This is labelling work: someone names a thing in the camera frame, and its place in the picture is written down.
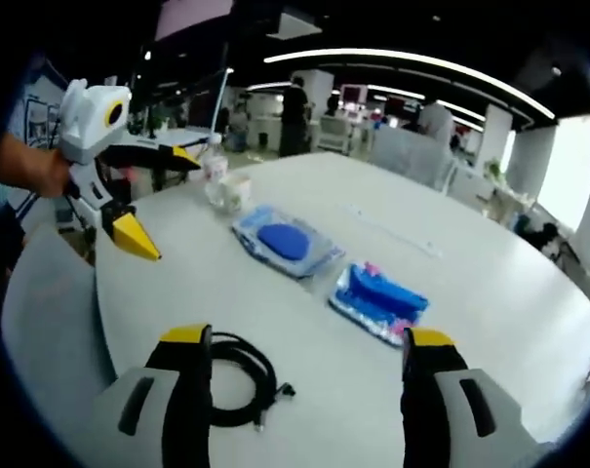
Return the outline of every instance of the white round table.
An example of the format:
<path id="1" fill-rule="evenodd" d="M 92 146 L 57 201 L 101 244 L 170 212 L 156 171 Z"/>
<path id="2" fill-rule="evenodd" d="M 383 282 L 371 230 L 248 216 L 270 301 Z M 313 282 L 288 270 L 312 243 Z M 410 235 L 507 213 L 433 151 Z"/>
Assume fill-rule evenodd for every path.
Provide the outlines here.
<path id="1" fill-rule="evenodd" d="M 522 406 L 534 437 L 549 440 L 570 425 L 590 369 L 590 302 L 533 247 L 437 192 L 343 156 L 311 154 L 243 172 L 255 202 L 305 218 L 349 257 L 424 294 L 431 305 L 421 324 L 447 333 L 471 368 L 495 379 Z M 116 371 L 142 367 L 170 328 L 208 322 L 257 346 L 297 392 L 270 410 L 262 434 L 251 424 L 212 428 L 213 466 L 401 466 L 401 352 L 249 257 L 196 192 L 186 185 L 137 203 L 159 262 L 98 236 L 99 306 Z M 212 388 L 220 406 L 235 407 L 253 386 L 238 372 L 218 372 Z"/>

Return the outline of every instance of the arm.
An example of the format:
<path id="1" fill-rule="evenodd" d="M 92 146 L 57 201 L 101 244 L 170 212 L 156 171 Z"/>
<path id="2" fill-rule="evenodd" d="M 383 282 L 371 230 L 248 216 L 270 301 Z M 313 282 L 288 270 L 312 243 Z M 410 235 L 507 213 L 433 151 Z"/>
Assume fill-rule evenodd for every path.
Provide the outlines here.
<path id="1" fill-rule="evenodd" d="M 31 148 L 10 134 L 0 140 L 0 182 L 58 197 L 69 182 L 69 164 L 57 150 Z"/>

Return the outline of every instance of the packaged blue object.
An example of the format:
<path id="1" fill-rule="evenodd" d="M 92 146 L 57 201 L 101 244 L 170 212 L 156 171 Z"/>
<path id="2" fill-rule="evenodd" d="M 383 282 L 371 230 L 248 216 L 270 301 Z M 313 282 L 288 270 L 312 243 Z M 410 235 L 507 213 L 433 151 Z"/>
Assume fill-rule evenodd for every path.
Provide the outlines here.
<path id="1" fill-rule="evenodd" d="M 314 276 L 344 255 L 305 221 L 269 205 L 236 219 L 232 230 L 251 256 L 296 279 Z"/>
<path id="2" fill-rule="evenodd" d="M 364 330 L 394 346 L 413 327 L 429 301 L 386 279 L 378 268 L 351 263 L 337 280 L 330 305 Z"/>

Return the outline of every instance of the ceiling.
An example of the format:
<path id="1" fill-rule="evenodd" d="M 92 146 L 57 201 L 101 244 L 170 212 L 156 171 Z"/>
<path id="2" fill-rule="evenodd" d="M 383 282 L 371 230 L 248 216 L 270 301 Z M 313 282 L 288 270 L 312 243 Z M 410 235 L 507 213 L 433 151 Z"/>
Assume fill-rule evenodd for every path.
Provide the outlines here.
<path id="1" fill-rule="evenodd" d="M 271 11 L 278 4 L 252 1 L 270 4 Z M 219 67 L 233 67 L 235 73 L 230 75 L 230 84 L 244 87 L 284 81 L 297 70 L 320 68 L 334 75 L 337 86 L 376 84 L 435 95 L 481 115 L 485 115 L 488 104 L 495 101 L 515 109 L 512 114 L 516 128 L 531 122 L 533 126 L 553 123 L 491 84 L 426 63 L 359 56 L 263 62 L 267 57 L 315 49 L 382 49 L 444 59 L 481 71 L 529 94 L 552 110 L 557 118 L 590 111 L 590 89 L 580 66 L 590 57 L 589 10 L 531 9 L 520 13 L 517 9 L 493 7 L 407 8 L 389 1 L 374 2 L 369 8 L 365 2 L 356 2 L 349 8 L 347 2 L 338 0 L 288 0 L 286 3 L 309 15 L 323 32 L 280 41 L 265 36 L 266 21 L 258 18 L 233 21 L 230 18 L 210 21 L 150 44 L 160 4 L 153 1 L 145 2 L 147 12 L 138 15 L 132 27 L 126 27 L 115 36 L 111 42 L 114 46 L 92 39 L 97 47 L 90 46 L 89 31 L 85 30 L 82 40 L 80 34 L 74 34 L 79 40 L 67 41 L 64 53 L 57 56 L 62 60 L 67 51 L 75 56 L 86 50 L 80 66 L 73 66 L 74 69 L 89 68 L 102 76 L 117 73 L 129 77 L 132 72 L 138 73 L 142 80 L 136 85 L 139 91 L 146 93 L 168 82 L 178 82 L 183 88 Z M 243 26 L 244 35 L 240 34 Z M 229 42 L 229 47 L 226 61 L 221 62 L 223 41 Z M 150 61 L 142 59 L 146 49 L 153 51 Z M 553 74 L 553 66 L 561 69 L 561 76 Z"/>

